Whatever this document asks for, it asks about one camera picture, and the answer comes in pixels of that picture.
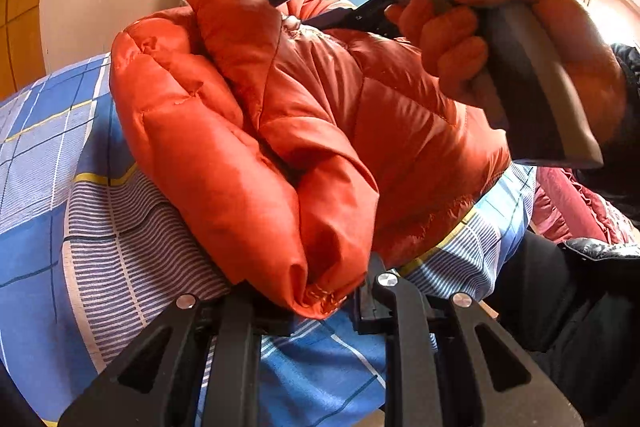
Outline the person's right hand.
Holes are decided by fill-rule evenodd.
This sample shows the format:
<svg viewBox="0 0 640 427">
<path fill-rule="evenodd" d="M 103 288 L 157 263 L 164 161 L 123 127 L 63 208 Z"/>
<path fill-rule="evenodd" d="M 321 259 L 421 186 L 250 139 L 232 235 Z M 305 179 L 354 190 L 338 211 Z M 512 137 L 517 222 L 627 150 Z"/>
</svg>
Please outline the person's right hand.
<svg viewBox="0 0 640 427">
<path fill-rule="evenodd" d="M 411 0 L 386 9 L 387 18 L 421 50 L 426 72 L 442 93 L 466 105 L 486 108 L 489 91 L 474 78 L 488 60 L 488 45 L 476 34 L 476 8 L 527 4 L 558 51 L 599 144 L 611 142 L 626 113 L 626 78 L 611 47 L 601 38 L 580 0 L 454 0 L 437 15 L 432 0 Z"/>
</svg>

